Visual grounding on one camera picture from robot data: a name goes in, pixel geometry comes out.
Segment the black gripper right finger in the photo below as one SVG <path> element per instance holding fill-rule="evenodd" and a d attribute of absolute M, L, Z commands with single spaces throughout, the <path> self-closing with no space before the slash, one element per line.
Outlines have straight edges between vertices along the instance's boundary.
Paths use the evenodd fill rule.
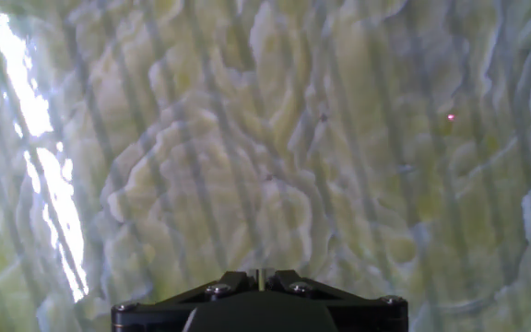
<path fill-rule="evenodd" d="M 295 270 L 260 270 L 260 290 L 277 291 L 317 304 L 329 315 L 334 328 L 324 331 L 408 332 L 408 301 L 389 294 L 362 298 Z"/>

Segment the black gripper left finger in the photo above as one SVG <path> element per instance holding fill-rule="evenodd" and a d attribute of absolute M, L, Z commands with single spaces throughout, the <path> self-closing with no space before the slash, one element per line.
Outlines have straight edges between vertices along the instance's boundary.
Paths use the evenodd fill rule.
<path fill-rule="evenodd" d="M 260 270 L 227 271 L 210 281 L 159 302 L 121 302 L 111 309 L 112 332 L 151 331 L 163 326 L 168 331 L 183 331 L 192 311 L 201 304 L 223 300 L 246 291 L 259 290 Z"/>

